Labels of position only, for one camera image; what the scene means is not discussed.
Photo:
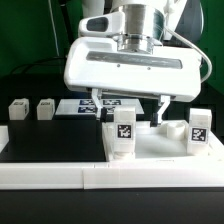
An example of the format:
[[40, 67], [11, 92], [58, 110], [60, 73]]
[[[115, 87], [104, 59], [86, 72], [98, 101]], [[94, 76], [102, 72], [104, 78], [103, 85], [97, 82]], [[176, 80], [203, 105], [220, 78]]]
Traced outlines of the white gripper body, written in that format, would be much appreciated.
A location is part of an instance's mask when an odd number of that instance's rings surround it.
[[72, 91], [190, 102], [200, 93], [201, 56], [162, 43], [162, 13], [85, 18], [69, 50], [64, 82]]

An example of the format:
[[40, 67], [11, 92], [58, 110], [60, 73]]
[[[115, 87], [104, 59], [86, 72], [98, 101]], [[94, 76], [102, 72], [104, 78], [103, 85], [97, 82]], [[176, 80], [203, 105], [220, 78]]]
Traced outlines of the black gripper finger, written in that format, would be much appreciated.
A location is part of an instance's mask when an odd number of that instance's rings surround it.
[[91, 98], [95, 104], [96, 107], [96, 118], [100, 122], [105, 122], [106, 121], [106, 115], [107, 115], [107, 110], [105, 107], [102, 106], [100, 99], [102, 96], [102, 90], [101, 89], [92, 89], [91, 92]]
[[152, 119], [150, 122], [151, 127], [157, 127], [163, 122], [162, 116], [169, 105], [170, 105], [170, 96], [161, 95], [158, 100], [159, 109], [156, 113], [152, 115]]

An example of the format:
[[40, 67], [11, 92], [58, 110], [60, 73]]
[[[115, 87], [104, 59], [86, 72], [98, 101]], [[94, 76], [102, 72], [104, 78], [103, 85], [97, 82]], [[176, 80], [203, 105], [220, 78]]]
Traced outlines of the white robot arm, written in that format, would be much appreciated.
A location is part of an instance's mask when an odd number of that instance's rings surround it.
[[170, 102], [190, 102], [200, 93], [200, 50], [191, 42], [164, 44], [177, 25], [165, 15], [168, 7], [167, 0], [114, 0], [110, 13], [80, 21], [64, 82], [91, 94], [98, 119], [106, 117], [104, 94], [157, 99], [160, 123]]

